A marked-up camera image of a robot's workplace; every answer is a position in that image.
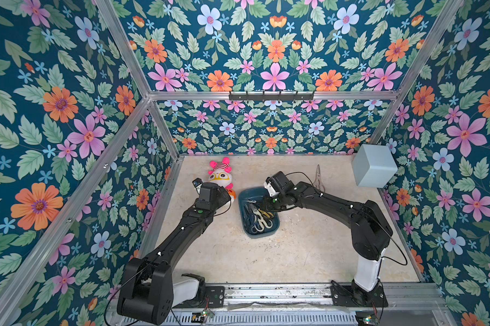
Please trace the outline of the pink handled scissors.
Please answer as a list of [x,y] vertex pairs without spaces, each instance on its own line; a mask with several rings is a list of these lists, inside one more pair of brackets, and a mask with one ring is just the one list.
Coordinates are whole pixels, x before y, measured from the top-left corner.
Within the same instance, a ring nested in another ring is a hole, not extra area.
[[315,178],[313,181],[313,185],[315,188],[317,188],[320,192],[325,192],[325,186],[322,182],[322,175],[321,175],[321,166],[318,164],[316,167],[315,171]]

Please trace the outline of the teal plastic storage box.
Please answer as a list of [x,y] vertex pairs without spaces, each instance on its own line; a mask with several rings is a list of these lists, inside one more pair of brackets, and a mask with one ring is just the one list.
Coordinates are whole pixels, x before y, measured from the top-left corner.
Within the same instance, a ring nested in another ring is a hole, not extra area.
[[265,210],[268,198],[268,191],[262,187],[249,188],[238,195],[242,227],[252,239],[271,236],[279,229],[278,214]]

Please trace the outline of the yellow black scissors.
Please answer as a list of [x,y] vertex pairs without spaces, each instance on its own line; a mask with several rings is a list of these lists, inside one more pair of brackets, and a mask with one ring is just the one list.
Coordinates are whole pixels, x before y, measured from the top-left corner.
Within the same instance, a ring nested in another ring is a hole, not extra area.
[[264,211],[264,210],[261,210],[261,209],[258,209],[258,212],[260,213],[261,217],[263,219],[273,219],[274,218],[274,214],[273,213],[270,213],[270,212],[267,212],[267,211]]

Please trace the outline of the small black scissors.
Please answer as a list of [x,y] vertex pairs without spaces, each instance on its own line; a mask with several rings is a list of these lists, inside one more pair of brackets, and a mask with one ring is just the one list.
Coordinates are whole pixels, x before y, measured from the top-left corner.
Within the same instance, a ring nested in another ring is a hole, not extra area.
[[256,228],[255,228],[255,214],[253,213],[253,210],[251,209],[249,204],[246,204],[244,207],[245,211],[245,224],[246,224],[246,229],[251,233],[251,234],[256,234]]

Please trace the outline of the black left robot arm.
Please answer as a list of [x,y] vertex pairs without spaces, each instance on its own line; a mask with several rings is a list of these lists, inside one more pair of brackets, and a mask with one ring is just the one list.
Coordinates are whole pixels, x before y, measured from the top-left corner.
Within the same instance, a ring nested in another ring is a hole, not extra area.
[[231,202],[231,196],[216,183],[202,183],[200,179],[193,183],[199,196],[182,214],[177,227],[153,251],[126,264],[118,292],[118,315],[160,325],[174,307],[204,298],[204,278],[184,274],[175,283],[173,272],[191,244],[213,222],[216,212]]

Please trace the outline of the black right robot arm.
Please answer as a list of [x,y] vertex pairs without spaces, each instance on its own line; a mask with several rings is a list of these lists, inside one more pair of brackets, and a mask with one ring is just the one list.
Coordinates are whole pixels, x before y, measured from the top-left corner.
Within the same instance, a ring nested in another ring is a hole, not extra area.
[[331,217],[349,228],[352,246],[358,255],[353,284],[366,293],[376,288],[380,281],[382,258],[393,231],[374,201],[345,200],[308,182],[294,184],[281,171],[268,177],[263,187],[268,192],[262,202],[267,211],[280,213],[294,208],[307,209]]

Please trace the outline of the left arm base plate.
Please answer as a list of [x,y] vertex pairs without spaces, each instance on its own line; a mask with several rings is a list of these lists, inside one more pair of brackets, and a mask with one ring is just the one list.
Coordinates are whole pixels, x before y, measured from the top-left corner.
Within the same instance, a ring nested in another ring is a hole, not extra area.
[[223,286],[207,286],[199,290],[197,296],[186,301],[189,308],[222,308],[225,300],[225,288]]

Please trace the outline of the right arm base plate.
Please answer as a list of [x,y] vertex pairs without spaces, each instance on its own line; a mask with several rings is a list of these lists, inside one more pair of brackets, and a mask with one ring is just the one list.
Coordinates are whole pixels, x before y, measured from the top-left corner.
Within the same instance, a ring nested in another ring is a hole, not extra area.
[[362,289],[354,281],[349,285],[341,285],[332,281],[330,292],[332,302],[336,306],[348,308],[386,308],[389,306],[381,281],[378,281],[371,291]]

